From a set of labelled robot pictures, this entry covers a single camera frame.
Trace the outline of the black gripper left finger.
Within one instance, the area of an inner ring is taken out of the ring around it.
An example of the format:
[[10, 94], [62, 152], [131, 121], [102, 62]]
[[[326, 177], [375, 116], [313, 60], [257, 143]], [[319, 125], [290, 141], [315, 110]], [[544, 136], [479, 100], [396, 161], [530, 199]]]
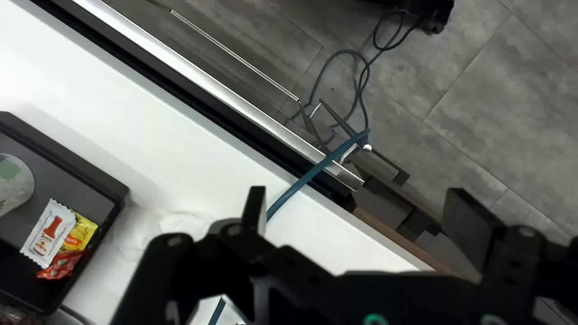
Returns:
[[113, 325], [187, 325], [214, 296], [226, 296], [250, 325], [337, 325], [317, 293], [329, 275], [297, 249], [268, 242], [266, 222], [266, 188], [254, 186], [243, 215], [214, 222], [201, 240], [156, 237]]

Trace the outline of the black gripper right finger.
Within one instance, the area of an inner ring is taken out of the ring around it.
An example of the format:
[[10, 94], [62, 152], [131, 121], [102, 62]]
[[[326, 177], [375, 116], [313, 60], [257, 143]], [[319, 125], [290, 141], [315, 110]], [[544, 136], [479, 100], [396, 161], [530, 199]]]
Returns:
[[578, 314], [578, 244], [552, 242], [524, 224], [505, 224], [463, 188], [447, 192], [443, 233], [481, 273], [481, 325], [539, 325], [535, 302], [550, 298]]

